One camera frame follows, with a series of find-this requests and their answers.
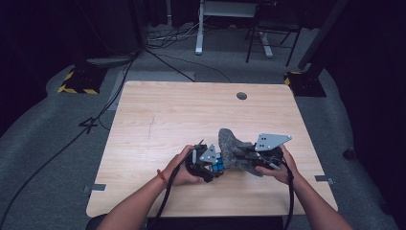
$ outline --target skin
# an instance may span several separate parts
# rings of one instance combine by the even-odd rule
[[[281,146],[283,156],[290,170],[293,172],[294,191],[300,200],[307,219],[312,229],[352,229],[347,221],[341,217],[319,194],[310,186],[310,184],[301,176],[296,167],[296,163],[286,149]],[[169,179],[173,169],[182,161],[193,146],[185,148],[175,155],[167,167],[162,171],[166,180]],[[264,167],[256,167],[256,170],[264,175],[274,176],[281,183],[287,184],[287,169],[282,166],[280,171],[270,171]],[[201,183],[203,178],[189,174],[185,166],[182,166],[176,175],[173,185],[183,185],[188,183]],[[159,177],[154,176],[142,188],[134,192],[125,200],[114,207],[104,218],[98,229],[140,229],[155,199],[166,189],[166,184]]]
[[[192,149],[193,146],[185,146],[179,154],[172,158],[167,167],[162,171],[166,180],[169,179],[173,169]],[[201,183],[202,181],[203,178],[189,174],[183,165],[173,180],[172,185]],[[98,229],[140,229],[146,220],[153,202],[166,188],[166,184],[159,175],[154,176],[146,185],[114,207],[104,218]]]
[[[311,229],[352,229],[350,224],[338,214],[301,176],[295,160],[285,146],[281,146],[283,156],[293,172],[293,188],[296,196],[304,207]],[[288,184],[287,169],[282,166],[280,171],[270,171],[257,166],[256,170],[264,175],[274,176],[278,181]]]

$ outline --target dark background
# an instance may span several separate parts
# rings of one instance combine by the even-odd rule
[[[83,58],[115,55],[95,37],[75,1],[60,2],[65,9],[60,12],[61,21],[52,18],[44,2],[0,3],[0,135],[47,96],[45,85],[52,76],[75,63],[66,44],[76,44]],[[118,23],[122,27],[109,23],[133,20],[128,2],[79,2],[95,30],[115,50],[130,52],[142,43],[133,23]],[[357,157],[400,229],[406,229],[404,5],[349,1],[311,61],[326,68],[336,81],[349,114]],[[125,9],[127,13],[117,13]],[[67,28],[74,30],[73,39],[61,37],[61,28],[66,27],[57,23],[66,21],[72,23]]]

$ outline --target office chair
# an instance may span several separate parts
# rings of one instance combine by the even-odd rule
[[[248,63],[251,54],[251,48],[253,46],[255,32],[284,34],[286,35],[279,46],[280,48],[290,48],[289,58],[287,59],[286,67],[289,65],[292,58],[293,51],[295,50],[296,43],[301,33],[302,27],[298,21],[298,15],[295,8],[290,2],[285,1],[260,1],[256,6],[254,14],[253,24],[249,28],[245,39],[250,36],[250,45],[248,48],[247,59]],[[287,37],[291,33],[296,33],[295,41],[292,46],[282,46]],[[270,44],[261,44],[263,46],[271,46]]]

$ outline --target black wire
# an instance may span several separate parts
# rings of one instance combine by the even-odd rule
[[[138,49],[136,49],[136,50],[135,50],[134,52],[132,52],[132,53],[125,53],[125,54],[124,54],[124,53],[117,52],[117,51],[114,50],[114,49],[111,49],[111,48],[102,40],[102,38],[99,36],[98,32],[96,31],[96,28],[93,26],[92,22],[90,21],[89,17],[87,16],[86,12],[84,11],[83,7],[80,5],[79,1],[78,1],[78,0],[75,0],[75,2],[76,2],[76,4],[78,5],[81,14],[82,14],[82,15],[84,16],[84,18],[86,19],[88,25],[90,26],[90,28],[92,28],[93,34],[96,36],[96,38],[101,42],[101,44],[102,44],[107,50],[113,52],[113,53],[116,54],[116,55],[125,55],[125,56],[127,56],[127,55],[133,55],[133,54],[137,53],[137,50],[138,50]]]
[[[289,199],[290,199],[290,205],[289,205],[289,214],[287,215],[287,220],[286,223],[284,224],[284,230],[286,230],[289,227],[290,221],[292,220],[293,216],[293,206],[295,202],[294,194],[293,194],[293,172],[290,170],[289,166],[285,162],[286,160],[283,158],[284,161],[281,161],[282,164],[287,169],[287,177],[288,177],[288,185],[289,185]]]
[[[180,167],[182,166],[182,164],[185,163],[186,158],[188,158],[192,154],[192,152],[196,149],[197,146],[194,146],[194,148],[190,152],[188,152],[188,154],[186,154],[186,156],[179,162],[179,164],[173,169],[172,173],[170,174],[168,185],[167,185],[167,190],[166,190],[165,196],[164,196],[164,200],[162,200],[161,207],[159,208],[159,211],[156,214],[154,220],[152,221],[151,224],[149,224],[147,226],[147,230],[153,229],[153,227],[156,225],[159,218],[161,217],[162,212],[164,211],[165,205],[167,204],[167,201],[168,201],[168,198],[169,198],[170,189],[172,188],[173,180],[175,179],[176,175],[179,173],[179,170],[180,170]]]
[[[191,34],[191,35],[185,35],[186,33],[184,33],[184,34],[179,34],[179,33],[177,33],[177,34],[173,34],[173,35],[171,35],[171,36],[168,36],[168,38],[164,38],[164,39],[162,39],[162,44],[161,45],[152,45],[152,44],[149,44],[150,43],[150,41],[148,41],[147,42],[147,47],[149,48],[149,49],[161,49],[161,48],[168,48],[169,46],[171,46],[173,43],[175,43],[175,42],[177,42],[177,41],[184,41],[184,40],[187,40],[187,39],[189,39],[189,38],[191,38],[192,36],[194,36],[195,34]]]
[[[119,92],[122,90],[123,85],[125,83],[125,79],[126,76],[128,74],[128,70],[131,67],[132,63],[134,62],[134,60],[136,59],[138,55],[136,55],[134,57],[134,59],[131,60],[131,62],[126,66],[126,71],[123,77],[123,81],[119,87],[119,89],[117,90],[115,96],[104,106],[104,108],[101,110],[101,112],[99,113],[99,115],[96,117],[96,119],[92,119],[90,124],[85,127],[75,138],[73,138],[66,146],[64,146],[60,151],[58,151],[54,156],[52,156],[49,160],[47,160],[44,164],[42,164],[41,167],[39,167],[31,176],[30,178],[28,178],[24,184],[18,189],[18,191],[14,194],[14,196],[12,197],[11,201],[9,202],[6,211],[3,214],[3,217],[1,218],[1,222],[0,222],[0,229],[3,228],[4,222],[6,221],[6,217],[7,214],[10,211],[10,208],[12,207],[12,205],[14,204],[15,200],[18,198],[18,196],[20,195],[20,193],[24,190],[24,188],[28,185],[28,183],[31,182],[31,180],[33,180],[33,178],[39,174],[50,162],[52,162],[55,158],[57,158],[59,155],[61,155],[66,149],[68,149],[76,140],[78,140],[78,138],[81,136],[81,134],[83,134],[88,128],[90,128],[99,118],[100,116],[107,110],[107,108],[113,104],[113,102],[116,100],[116,98],[119,95]]]
[[[175,70],[176,72],[178,72],[179,74],[185,76],[186,78],[188,78],[190,81],[195,82],[195,80],[191,79],[189,76],[187,76],[186,74],[182,73],[180,70],[176,69],[175,67],[171,66],[170,64],[168,64],[167,62],[165,62],[164,60],[162,60],[160,57],[158,57],[157,55],[155,55],[154,53],[152,53],[149,49],[146,49],[146,51],[150,54],[152,54],[154,57],[156,57],[157,59],[161,60],[164,64],[166,64],[169,68]]]
[[[132,59],[134,59],[135,56],[136,55],[134,54],[124,60],[110,61],[110,62],[106,62],[106,63],[92,63],[92,62],[89,62],[89,63],[91,65],[94,65],[99,68],[110,69],[110,68],[115,68],[115,67],[119,67],[122,65],[127,65],[129,62],[131,62]]]
[[[178,59],[178,60],[185,61],[185,62],[187,62],[187,63],[191,63],[191,64],[195,64],[195,65],[200,65],[200,66],[203,66],[203,67],[206,67],[206,68],[215,70],[215,71],[217,71],[218,73],[220,73],[224,78],[226,78],[229,83],[231,83],[231,80],[230,80],[223,72],[221,72],[221,71],[219,71],[218,69],[215,69],[215,68],[213,68],[213,67],[210,67],[210,66],[207,66],[207,65],[204,65],[204,64],[200,64],[200,63],[196,63],[196,62],[193,62],[193,61],[189,61],[189,60],[184,60],[184,59],[178,58],[178,57],[171,57],[171,56],[159,55],[159,54],[155,54],[155,55],[156,55],[156,56],[163,56],[163,57],[167,57],[167,58],[172,58],[172,59]]]
[[[104,126],[103,124],[102,124],[102,120],[101,120],[101,118],[99,117],[99,124],[102,126],[102,127],[104,127],[105,129],[107,129],[107,130],[110,130],[110,128],[108,128],[108,127],[106,127],[106,126]]]

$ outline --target table surface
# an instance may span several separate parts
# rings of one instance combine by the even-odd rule
[[[246,100],[237,93],[247,95]],[[128,81],[111,127],[87,214],[108,213],[163,169],[187,144],[218,147],[218,131],[229,128],[243,142],[260,133],[291,135],[285,145],[299,171],[337,210],[293,95],[286,85]],[[149,216],[157,213],[165,193]],[[163,217],[278,216],[289,209],[288,187],[273,177],[230,169],[213,182],[172,187]],[[295,197],[294,214],[304,214]]]

